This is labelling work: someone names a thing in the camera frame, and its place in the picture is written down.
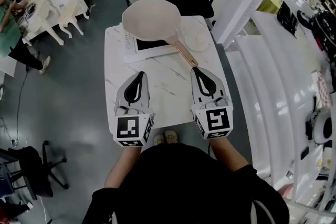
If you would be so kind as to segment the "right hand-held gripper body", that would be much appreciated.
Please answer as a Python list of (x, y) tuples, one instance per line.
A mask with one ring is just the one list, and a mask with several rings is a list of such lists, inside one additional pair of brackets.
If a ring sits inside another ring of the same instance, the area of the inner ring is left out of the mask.
[(193, 120), (203, 139), (227, 137), (233, 130), (233, 106), (211, 101), (191, 106)]

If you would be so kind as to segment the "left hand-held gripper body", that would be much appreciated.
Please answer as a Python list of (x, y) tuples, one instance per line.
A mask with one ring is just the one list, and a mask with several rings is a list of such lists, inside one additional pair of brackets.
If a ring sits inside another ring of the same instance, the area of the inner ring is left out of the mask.
[(152, 109), (117, 108), (113, 117), (113, 139), (121, 147), (143, 147), (154, 125)]

